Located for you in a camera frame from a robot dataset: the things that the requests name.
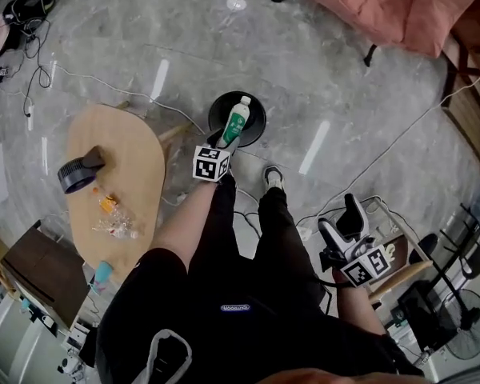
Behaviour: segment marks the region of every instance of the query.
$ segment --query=plastic bottle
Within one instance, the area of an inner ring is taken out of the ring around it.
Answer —
[[[105,231],[119,239],[138,238],[138,231],[134,229],[131,215],[119,205],[114,196],[96,186],[93,188],[93,194],[96,195],[100,207],[107,215],[107,219],[100,220],[93,228],[94,230]]]
[[[232,141],[240,135],[243,127],[246,125],[247,119],[249,119],[250,98],[245,95],[236,106],[230,112],[230,116],[227,119],[226,127],[224,128],[224,134],[217,142],[219,148],[226,148]]]

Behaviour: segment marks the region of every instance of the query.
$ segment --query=white bottle cap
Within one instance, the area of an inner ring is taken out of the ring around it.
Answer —
[[[250,98],[249,97],[246,97],[245,95],[242,97],[242,99],[240,100],[240,102],[244,105],[244,106],[248,106],[250,104]]]

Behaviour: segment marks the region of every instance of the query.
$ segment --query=person's arm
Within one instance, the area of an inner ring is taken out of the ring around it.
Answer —
[[[173,216],[155,231],[151,249],[164,248],[174,252],[188,271],[190,260],[198,248],[216,187],[217,184],[213,182],[199,183]]]
[[[333,271],[336,283],[345,282],[346,278],[339,271]],[[369,333],[383,335],[384,326],[378,319],[370,304],[368,292],[364,287],[346,287],[337,291],[338,317]]]

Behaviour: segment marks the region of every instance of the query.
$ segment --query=pink armchair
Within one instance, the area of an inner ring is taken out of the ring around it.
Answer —
[[[370,66],[375,48],[383,45],[438,57],[450,29],[474,0],[315,1],[372,41],[365,58],[365,64]]]

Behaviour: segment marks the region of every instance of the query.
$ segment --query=shirt logo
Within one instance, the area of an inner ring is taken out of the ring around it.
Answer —
[[[248,304],[225,304],[221,306],[222,311],[249,311]]]

